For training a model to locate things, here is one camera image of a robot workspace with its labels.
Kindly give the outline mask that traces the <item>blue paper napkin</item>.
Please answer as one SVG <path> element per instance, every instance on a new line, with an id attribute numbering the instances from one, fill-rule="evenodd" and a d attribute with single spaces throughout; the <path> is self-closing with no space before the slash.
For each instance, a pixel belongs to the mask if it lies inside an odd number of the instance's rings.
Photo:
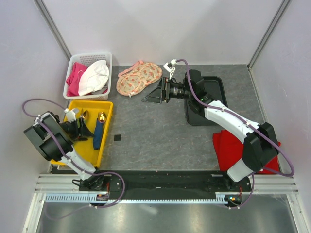
<path id="1" fill-rule="evenodd" d="M 94 150 L 100 149 L 103 133 L 104 133 L 104 122 L 98 119 L 96 122 L 96 127 L 95 127 L 94 137 L 93 137 Z"/>

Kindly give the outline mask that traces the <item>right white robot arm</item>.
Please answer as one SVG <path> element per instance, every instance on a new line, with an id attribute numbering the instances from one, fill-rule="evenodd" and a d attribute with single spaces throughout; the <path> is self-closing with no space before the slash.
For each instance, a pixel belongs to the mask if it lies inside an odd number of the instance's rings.
<path id="1" fill-rule="evenodd" d="M 208 92 L 200 71 L 191 69 L 182 83 L 177 83 L 174 78 L 161 78 L 157 87 L 142 101 L 161 104 L 170 99 L 184 99 L 194 113 L 222 126 L 242 142 L 241 159 L 227 170 L 227 176 L 222 180 L 226 190 L 234 191 L 240 186 L 240 180 L 260 171 L 277 157 L 273 126 L 267 122 L 259 124 L 231 111 Z"/>

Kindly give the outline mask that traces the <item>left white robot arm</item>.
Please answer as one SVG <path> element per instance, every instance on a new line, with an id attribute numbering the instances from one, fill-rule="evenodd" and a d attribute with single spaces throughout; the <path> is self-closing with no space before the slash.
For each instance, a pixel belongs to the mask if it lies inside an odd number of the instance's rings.
<path id="1" fill-rule="evenodd" d="M 61 162 L 75 171 L 79 179 L 72 180 L 72 183 L 80 190 L 101 191 L 107 188 L 108 181 L 105 176 L 91 162 L 83 159 L 74 148 L 75 142 L 94 138 L 82 118 L 61 123 L 57 115 L 47 111 L 38 115 L 24 134 L 44 159 Z"/>

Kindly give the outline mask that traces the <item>iridescent gold spoon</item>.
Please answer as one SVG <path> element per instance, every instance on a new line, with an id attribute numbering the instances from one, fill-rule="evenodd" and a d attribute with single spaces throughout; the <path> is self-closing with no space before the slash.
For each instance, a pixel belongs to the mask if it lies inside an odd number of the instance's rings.
<path id="1" fill-rule="evenodd" d="M 106 113 L 105 112 L 99 112 L 98 113 L 98 121 L 100 123 L 105 123 L 106 122 Z"/>

